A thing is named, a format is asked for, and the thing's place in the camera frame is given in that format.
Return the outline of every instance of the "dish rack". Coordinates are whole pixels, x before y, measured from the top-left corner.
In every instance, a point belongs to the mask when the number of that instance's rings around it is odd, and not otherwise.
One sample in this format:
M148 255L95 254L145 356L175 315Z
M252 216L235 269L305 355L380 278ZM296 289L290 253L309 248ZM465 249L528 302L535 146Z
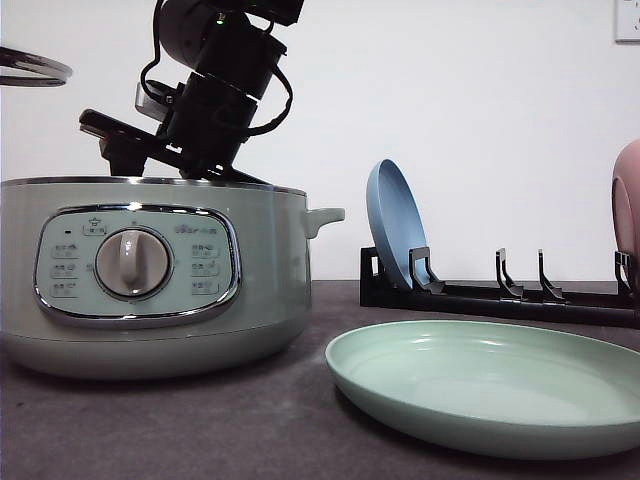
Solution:
M614 255L617 293L569 292L554 286L544 273L542 250L538 250L540 289L525 288L511 279L504 248L496 251L497 286L440 280L431 269L429 247L411 249L408 255L413 288L408 291L389 281L375 247L362 248L360 253L360 305L363 307L640 329L638 292L635 282L626 280L636 278L637 264L627 253L615 252ZM420 261L425 264L429 283L422 282L416 275Z

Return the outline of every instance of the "mint green plate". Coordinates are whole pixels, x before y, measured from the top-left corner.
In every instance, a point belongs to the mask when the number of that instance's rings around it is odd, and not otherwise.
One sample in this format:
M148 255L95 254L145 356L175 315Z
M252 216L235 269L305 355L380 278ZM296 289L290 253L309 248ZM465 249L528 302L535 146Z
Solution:
M640 445L640 354L539 328L397 322L334 339L344 394L409 435L496 457L588 458Z

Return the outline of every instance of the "gray table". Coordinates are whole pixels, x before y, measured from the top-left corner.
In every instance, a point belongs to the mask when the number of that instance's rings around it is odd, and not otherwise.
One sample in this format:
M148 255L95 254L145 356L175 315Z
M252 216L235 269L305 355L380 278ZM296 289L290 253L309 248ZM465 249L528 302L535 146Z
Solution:
M462 316L361 308L357 282L314 282L313 291L312 324L291 347L224 372L98 383L40 375L3 357L2 478L640 478L640 449L586 461L499 460L376 422L334 386L327 343L364 325ZM640 350L636 330L538 325Z

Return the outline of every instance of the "white wall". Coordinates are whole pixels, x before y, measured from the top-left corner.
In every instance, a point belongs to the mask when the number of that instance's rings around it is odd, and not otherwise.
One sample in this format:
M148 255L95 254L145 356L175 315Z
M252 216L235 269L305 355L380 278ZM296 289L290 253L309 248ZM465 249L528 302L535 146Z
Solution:
M3 91L5 179L106 174L78 131L86 107L155 129L133 109L154 3L3 0L3 44L75 70L64 88ZM640 47L613 43L613 14L605 0L307 0L276 29L292 114L235 165L347 209L313 241L318 279L357 278L366 179L385 157L412 185L442 277L491 278L505 246L516 278L536 277L542 247L552 279L611 279L611 171L640 136ZM151 78L187 73L165 57ZM274 81L256 121L284 100Z

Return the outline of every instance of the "cooker handle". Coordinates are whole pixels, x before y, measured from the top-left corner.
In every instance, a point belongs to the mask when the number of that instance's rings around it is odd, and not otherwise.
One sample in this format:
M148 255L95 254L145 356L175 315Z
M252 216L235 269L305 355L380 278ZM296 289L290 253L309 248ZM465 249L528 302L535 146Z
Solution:
M306 237L311 240L318 236L320 227L328 223L344 220L344 208L321 208L304 212L304 228Z

